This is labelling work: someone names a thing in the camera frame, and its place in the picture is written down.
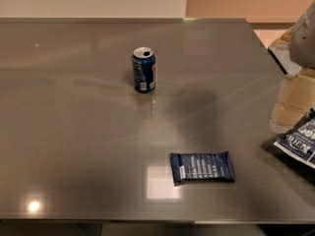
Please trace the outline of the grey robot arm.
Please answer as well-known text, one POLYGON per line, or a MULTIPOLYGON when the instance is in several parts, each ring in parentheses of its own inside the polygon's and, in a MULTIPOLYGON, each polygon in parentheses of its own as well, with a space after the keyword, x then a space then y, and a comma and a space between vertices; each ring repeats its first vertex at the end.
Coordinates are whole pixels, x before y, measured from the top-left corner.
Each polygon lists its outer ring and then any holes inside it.
POLYGON ((283 72, 270 127, 283 134, 315 107, 315 2, 268 51, 283 72))

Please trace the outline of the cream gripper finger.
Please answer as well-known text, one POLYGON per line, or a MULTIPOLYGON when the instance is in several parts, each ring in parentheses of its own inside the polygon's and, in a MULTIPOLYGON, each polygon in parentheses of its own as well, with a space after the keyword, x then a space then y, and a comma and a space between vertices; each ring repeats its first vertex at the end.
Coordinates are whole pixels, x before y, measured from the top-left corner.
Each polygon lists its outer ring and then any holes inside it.
POLYGON ((295 76, 286 75, 278 100, 285 107, 306 112, 315 106, 315 70, 301 69, 295 76))
POLYGON ((277 102, 271 115, 270 128, 276 134, 291 130, 306 114, 306 111, 293 104, 277 102))

